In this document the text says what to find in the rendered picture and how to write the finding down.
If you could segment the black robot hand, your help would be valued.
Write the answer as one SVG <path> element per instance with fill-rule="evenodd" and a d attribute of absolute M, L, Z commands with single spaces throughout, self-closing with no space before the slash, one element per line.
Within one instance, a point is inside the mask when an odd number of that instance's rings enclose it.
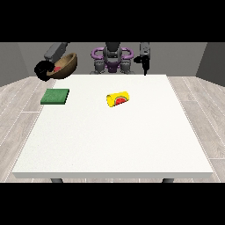
<path fill-rule="evenodd" d="M 147 71 L 149 70 L 150 58 L 147 55 L 137 56 L 134 58 L 134 62 L 140 63 L 142 65 L 144 75 L 147 75 Z"/>
<path fill-rule="evenodd" d="M 54 64 L 50 61 L 40 61 L 34 68 L 34 72 L 41 81 L 48 81 L 50 77 L 47 72 L 54 70 Z"/>

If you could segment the brown wooden bowl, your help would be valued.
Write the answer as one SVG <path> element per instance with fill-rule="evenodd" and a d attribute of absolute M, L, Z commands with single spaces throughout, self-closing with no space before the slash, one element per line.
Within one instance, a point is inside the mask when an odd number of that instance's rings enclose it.
<path fill-rule="evenodd" d="M 64 79 L 70 76 L 77 66 L 77 56 L 76 53 L 70 53 L 63 56 L 59 61 L 54 64 L 55 67 L 62 67 L 59 71 L 54 70 L 52 72 L 47 72 L 47 75 L 53 79 Z"/>

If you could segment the green square pad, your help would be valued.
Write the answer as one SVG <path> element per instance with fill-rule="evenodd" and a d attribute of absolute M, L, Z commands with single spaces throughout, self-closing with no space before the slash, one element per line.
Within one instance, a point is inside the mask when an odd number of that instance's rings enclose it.
<path fill-rule="evenodd" d="M 69 95 L 69 89 L 47 89 L 40 103 L 42 105 L 64 105 Z"/>

